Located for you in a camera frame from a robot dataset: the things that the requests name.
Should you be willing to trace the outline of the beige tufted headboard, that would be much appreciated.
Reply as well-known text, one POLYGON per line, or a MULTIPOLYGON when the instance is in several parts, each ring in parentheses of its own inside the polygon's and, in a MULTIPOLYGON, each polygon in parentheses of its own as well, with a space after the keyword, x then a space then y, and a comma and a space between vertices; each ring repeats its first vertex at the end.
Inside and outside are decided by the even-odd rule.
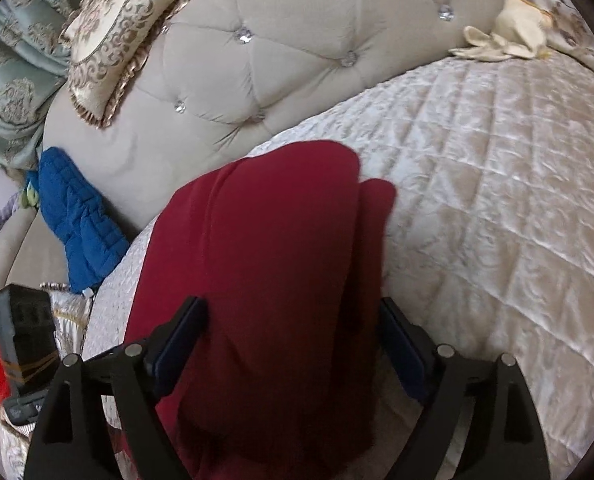
POLYGON ((184 183, 443 58, 504 1, 191 0, 152 43, 109 127, 76 114, 66 75, 41 153, 65 150, 138 232, 184 183))

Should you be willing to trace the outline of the dark red sweater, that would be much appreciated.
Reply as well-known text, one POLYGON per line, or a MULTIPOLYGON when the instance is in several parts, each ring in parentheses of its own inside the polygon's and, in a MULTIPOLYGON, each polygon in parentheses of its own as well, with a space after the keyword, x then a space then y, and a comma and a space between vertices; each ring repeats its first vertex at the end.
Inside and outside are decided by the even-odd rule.
POLYGON ((374 441, 385 224, 396 191, 333 141, 186 184, 157 218, 126 340, 190 296, 208 326, 157 412, 195 479, 332 479, 374 441))

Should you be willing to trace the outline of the white quilted bedspread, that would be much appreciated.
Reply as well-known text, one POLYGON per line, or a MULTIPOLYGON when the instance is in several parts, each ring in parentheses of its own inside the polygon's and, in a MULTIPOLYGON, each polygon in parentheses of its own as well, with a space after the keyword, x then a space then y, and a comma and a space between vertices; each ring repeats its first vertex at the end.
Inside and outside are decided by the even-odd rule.
MULTIPOLYGON (((246 155, 331 139, 397 186, 386 286, 469 356, 520 361, 551 474, 594 441, 594 73, 566 55, 410 70, 246 155)), ((100 288, 83 351, 126 333, 153 217, 100 288)))

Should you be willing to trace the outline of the gold ornate ruffled pillow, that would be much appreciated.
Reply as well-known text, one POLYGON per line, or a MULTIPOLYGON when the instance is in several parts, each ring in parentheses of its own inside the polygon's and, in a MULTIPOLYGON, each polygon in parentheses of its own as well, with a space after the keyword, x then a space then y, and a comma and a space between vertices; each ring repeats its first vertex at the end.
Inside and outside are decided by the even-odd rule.
POLYGON ((191 0, 81 0, 60 41, 70 49, 67 89, 84 122, 107 128, 152 43, 191 0))

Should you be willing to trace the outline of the teal damask curtain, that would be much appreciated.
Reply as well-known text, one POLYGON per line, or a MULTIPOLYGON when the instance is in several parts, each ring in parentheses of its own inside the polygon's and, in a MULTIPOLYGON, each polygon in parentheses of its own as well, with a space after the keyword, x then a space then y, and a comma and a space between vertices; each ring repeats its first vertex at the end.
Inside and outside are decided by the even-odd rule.
POLYGON ((0 170, 35 170, 46 114, 65 84, 62 28, 81 0, 0 1, 0 170))

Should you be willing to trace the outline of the cream small cloth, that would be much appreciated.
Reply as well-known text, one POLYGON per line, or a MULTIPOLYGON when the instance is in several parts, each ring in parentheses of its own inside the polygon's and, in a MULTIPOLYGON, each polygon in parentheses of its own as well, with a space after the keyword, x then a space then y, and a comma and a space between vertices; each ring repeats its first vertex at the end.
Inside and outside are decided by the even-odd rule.
POLYGON ((463 29, 466 48, 450 49, 456 58, 501 62, 510 58, 533 60, 548 55, 552 15, 528 0, 506 0, 490 32, 474 26, 463 29))

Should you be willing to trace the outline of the floral cream bed sheet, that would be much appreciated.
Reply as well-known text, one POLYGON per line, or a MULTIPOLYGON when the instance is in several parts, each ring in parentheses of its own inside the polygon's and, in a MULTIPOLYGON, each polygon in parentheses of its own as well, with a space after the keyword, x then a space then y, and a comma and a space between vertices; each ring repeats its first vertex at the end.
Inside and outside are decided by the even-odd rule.
POLYGON ((550 48, 576 58, 594 71, 594 35, 572 0, 529 0, 551 15, 550 48))

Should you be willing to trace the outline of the white gold-trimmed pillow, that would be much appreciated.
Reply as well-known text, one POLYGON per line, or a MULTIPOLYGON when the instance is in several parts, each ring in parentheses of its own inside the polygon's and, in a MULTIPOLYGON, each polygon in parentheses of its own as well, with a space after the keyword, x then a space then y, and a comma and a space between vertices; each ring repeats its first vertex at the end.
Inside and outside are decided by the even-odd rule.
POLYGON ((0 290, 0 479, 20 479, 59 361, 83 349, 93 300, 66 286, 0 290))

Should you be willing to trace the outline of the blue quilted jacket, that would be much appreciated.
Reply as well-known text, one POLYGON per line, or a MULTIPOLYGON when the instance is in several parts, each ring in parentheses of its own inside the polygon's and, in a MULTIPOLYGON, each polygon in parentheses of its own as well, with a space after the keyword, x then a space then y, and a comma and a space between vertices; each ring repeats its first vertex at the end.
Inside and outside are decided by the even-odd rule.
POLYGON ((130 247, 106 210, 104 197, 61 148, 48 148, 28 182, 39 194, 44 222, 65 249, 73 292, 94 289, 118 266, 130 247))

